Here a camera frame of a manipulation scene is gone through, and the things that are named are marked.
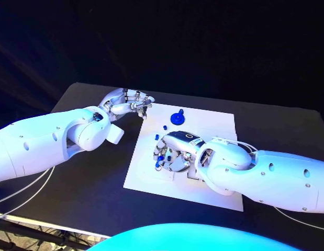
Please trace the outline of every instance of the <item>black curtain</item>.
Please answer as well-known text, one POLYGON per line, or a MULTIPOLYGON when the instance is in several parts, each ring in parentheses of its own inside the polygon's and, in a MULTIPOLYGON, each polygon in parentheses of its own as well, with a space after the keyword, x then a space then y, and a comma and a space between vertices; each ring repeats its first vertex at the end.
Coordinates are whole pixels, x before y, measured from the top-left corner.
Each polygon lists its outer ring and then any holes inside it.
POLYGON ((0 1, 0 127, 50 112, 74 82, 324 119, 324 1, 0 1))

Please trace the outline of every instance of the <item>white paper sheet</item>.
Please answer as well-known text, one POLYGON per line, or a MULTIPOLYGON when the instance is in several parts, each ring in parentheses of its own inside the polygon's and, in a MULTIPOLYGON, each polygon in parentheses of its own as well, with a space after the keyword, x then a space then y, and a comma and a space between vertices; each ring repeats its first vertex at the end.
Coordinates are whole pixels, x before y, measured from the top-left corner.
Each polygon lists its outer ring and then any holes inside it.
POLYGON ((236 192, 232 196, 223 196, 214 192, 204 181, 197 179, 194 166, 184 173, 170 172, 164 168, 157 171, 157 162, 152 159, 158 143, 157 134, 161 139, 172 131, 187 131, 198 135, 204 141, 211 140, 214 136, 237 140, 233 114, 162 104, 154 104, 146 114, 148 119, 141 128, 123 187, 243 211, 242 194, 236 192), (185 122, 183 125, 174 125, 170 118, 180 109, 184 110, 185 122))

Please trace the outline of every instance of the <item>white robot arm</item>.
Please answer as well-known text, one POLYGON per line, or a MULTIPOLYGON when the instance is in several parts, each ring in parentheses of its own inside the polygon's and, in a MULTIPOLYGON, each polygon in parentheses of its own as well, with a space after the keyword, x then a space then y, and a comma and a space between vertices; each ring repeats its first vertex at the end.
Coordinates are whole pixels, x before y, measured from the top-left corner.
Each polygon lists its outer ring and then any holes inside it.
POLYGON ((50 169, 105 140, 118 144, 125 131, 110 122, 128 112, 146 118, 152 102, 145 93, 119 88, 99 106, 24 119, 0 129, 0 181, 50 169))
POLYGON ((157 170, 184 172, 194 164, 222 195, 239 192, 274 207, 324 213, 324 162, 288 153, 248 153, 233 143, 220 138, 204 142, 188 132, 171 132, 157 145, 157 170))

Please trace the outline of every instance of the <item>robotic hand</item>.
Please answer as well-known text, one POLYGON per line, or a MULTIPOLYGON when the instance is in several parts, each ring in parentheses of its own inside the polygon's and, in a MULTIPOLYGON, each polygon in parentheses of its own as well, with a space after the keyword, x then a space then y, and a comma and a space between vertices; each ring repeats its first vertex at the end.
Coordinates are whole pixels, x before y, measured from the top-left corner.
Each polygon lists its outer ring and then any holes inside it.
POLYGON ((204 142, 188 132, 171 132, 155 148, 157 170, 180 173, 194 165, 206 184, 222 195, 239 192, 274 207, 324 213, 324 162, 288 153, 248 153, 233 143, 222 138, 204 142))
POLYGON ((94 150, 105 140, 113 144, 125 131, 110 122, 126 113, 146 118, 155 99, 119 88, 90 106, 24 119, 0 129, 0 181, 35 174, 94 150))

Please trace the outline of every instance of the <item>floor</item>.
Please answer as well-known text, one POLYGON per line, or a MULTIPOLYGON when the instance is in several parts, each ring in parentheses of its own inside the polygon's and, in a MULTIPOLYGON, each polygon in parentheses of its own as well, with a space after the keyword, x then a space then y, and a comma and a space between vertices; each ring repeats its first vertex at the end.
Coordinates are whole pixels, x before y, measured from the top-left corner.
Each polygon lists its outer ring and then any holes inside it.
MULTIPOLYGON (((48 227, 41 227, 28 223, 19 223, 16 222, 19 225, 28 226, 34 229, 38 229, 47 233, 52 233, 52 234, 60 234, 60 230, 58 229, 52 229, 48 227)), ((76 237, 70 237, 71 241, 77 241, 81 242, 90 246, 94 246, 99 242, 102 242, 105 239, 100 237, 94 237, 94 236, 89 236, 84 234, 78 234, 78 233, 71 233, 76 237)), ((6 242, 13 242, 16 244, 18 247, 22 247, 28 250, 32 251, 54 251, 60 249, 60 246, 57 246, 54 243, 50 242, 44 242, 39 245, 39 240, 32 239, 29 237, 22 237, 22 236, 16 236, 12 233, 6 233, 3 231, 0 231, 0 239, 6 242)))

